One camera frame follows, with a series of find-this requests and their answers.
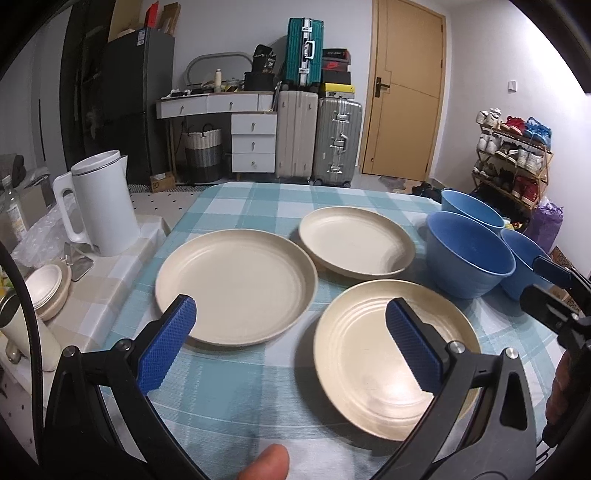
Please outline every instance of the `kettle handle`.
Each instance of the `kettle handle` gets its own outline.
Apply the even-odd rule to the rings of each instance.
[[[76,198],[76,192],[74,191],[74,183],[72,182],[72,172],[60,175],[53,181],[53,194],[56,196],[57,207],[60,209],[61,219],[64,222],[66,228],[66,234],[70,241],[77,244],[88,244],[92,245],[86,228],[82,226],[83,230],[80,233],[76,233],[72,228],[72,222],[68,215],[66,204],[64,203],[64,192],[71,190]]]

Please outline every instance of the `blue textured gripper pad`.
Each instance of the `blue textured gripper pad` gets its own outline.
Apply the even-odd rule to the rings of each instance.
[[[144,395],[160,388],[187,335],[195,325],[197,306],[191,297],[172,312],[138,362],[138,386]]]
[[[421,389],[437,394],[443,382],[443,366],[396,299],[386,307],[386,327]]]

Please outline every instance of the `black refrigerator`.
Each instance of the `black refrigerator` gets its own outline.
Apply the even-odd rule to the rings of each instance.
[[[173,84],[174,37],[143,28],[107,44],[102,58],[104,148],[128,155],[127,182],[169,171],[166,127],[156,100]]]

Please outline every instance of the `drawer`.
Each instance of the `drawer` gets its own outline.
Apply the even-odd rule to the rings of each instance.
[[[274,153],[233,153],[232,171],[234,173],[256,172],[273,173],[275,171]]]
[[[275,135],[232,135],[233,153],[275,153]]]
[[[256,112],[258,95],[256,93],[220,93],[209,95],[207,113],[216,112]]]
[[[177,98],[156,103],[156,117],[170,118],[172,116],[201,115],[207,113],[207,97]]]
[[[275,135],[277,116],[273,114],[243,113],[232,115],[232,135]]]

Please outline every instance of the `blue checkered tablecloth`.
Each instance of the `blue checkered tablecloth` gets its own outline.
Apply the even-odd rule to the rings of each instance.
[[[370,209],[401,225],[415,242],[417,257],[400,278],[448,297],[431,281],[424,260],[425,219],[441,208],[432,200],[307,185],[226,183],[197,198],[143,269],[104,347],[110,348],[122,337],[134,338],[147,322],[160,316],[154,299],[158,270],[187,240],[229,228],[265,230],[288,238],[306,214],[334,205]],[[211,478],[234,478],[271,443],[288,448],[289,478],[297,480],[365,480],[395,450],[394,442],[375,438],[347,422],[318,382],[312,350],[316,323],[337,295],[357,283],[320,267],[319,279],[312,307],[285,334],[247,348],[187,343],[161,388],[148,395],[174,437]],[[539,438],[545,425],[545,400],[561,356],[556,336],[523,314],[500,287],[481,299],[448,298],[470,320],[484,353],[498,354],[507,346],[519,350]],[[117,415],[108,395],[107,404],[112,415]],[[129,434],[122,437],[133,452],[133,445],[126,442]]]

